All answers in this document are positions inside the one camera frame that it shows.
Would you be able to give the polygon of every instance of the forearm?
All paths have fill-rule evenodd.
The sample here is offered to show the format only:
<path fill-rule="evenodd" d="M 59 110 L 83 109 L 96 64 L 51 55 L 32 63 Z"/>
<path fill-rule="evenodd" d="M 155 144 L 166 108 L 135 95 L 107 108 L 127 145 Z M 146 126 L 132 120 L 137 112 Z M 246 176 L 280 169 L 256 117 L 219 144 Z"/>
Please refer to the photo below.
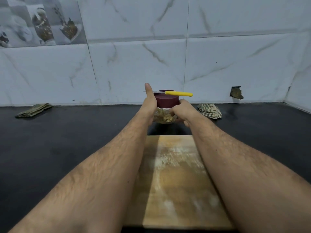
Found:
<path fill-rule="evenodd" d="M 187 120 L 235 223 L 243 232 L 310 232 L 311 187 L 296 173 L 243 144 L 199 113 Z"/>
<path fill-rule="evenodd" d="M 149 119 L 139 111 L 112 141 L 66 175 L 10 232 L 118 232 L 141 163 Z"/>

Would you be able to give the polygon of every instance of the red lid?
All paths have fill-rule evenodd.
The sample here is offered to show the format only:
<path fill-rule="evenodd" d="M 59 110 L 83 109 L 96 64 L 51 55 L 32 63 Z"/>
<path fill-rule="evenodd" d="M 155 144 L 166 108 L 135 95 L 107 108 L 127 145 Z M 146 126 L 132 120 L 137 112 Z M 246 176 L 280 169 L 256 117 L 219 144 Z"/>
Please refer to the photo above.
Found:
<path fill-rule="evenodd" d="M 160 92 L 174 91 L 174 90 L 159 90 Z M 158 107 L 163 109 L 173 108 L 175 105 L 179 105 L 179 96 L 166 95 L 164 93 L 154 93 Z"/>

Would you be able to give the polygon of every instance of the cloth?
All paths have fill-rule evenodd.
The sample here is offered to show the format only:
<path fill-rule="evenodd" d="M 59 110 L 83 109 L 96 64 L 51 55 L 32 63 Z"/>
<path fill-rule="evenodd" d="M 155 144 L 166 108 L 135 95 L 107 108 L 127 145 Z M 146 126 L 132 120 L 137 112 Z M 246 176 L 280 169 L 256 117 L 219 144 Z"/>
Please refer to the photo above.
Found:
<path fill-rule="evenodd" d="M 29 110 L 20 112 L 18 115 L 15 115 L 15 117 L 16 118 L 30 118 L 41 113 L 43 110 L 47 110 L 49 108 L 52 108 L 52 106 L 49 103 L 36 104 L 33 107 L 31 107 Z"/>
<path fill-rule="evenodd" d="M 216 107 L 214 104 L 199 104 L 197 106 L 199 109 L 199 112 L 203 114 L 204 116 L 211 118 L 211 119 L 221 119 L 222 114 L 218 107 Z"/>

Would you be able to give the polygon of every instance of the glass jar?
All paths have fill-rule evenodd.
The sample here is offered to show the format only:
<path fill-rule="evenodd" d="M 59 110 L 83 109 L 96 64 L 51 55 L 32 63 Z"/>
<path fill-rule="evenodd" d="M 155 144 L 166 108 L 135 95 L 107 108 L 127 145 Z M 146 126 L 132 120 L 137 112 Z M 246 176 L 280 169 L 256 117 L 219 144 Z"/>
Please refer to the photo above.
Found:
<path fill-rule="evenodd" d="M 155 114 L 154 114 L 154 121 L 161 124 L 170 124 L 173 123 L 177 116 L 172 116 L 169 112 L 170 109 L 163 109 L 163 108 L 156 108 Z"/>

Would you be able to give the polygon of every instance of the cutting board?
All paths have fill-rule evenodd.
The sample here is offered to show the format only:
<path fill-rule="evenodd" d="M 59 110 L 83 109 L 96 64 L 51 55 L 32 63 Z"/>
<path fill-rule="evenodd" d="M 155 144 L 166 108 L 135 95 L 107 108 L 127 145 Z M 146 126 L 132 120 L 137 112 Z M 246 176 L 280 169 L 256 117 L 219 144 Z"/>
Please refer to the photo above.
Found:
<path fill-rule="evenodd" d="M 235 229 L 192 136 L 147 136 L 124 225 Z"/>

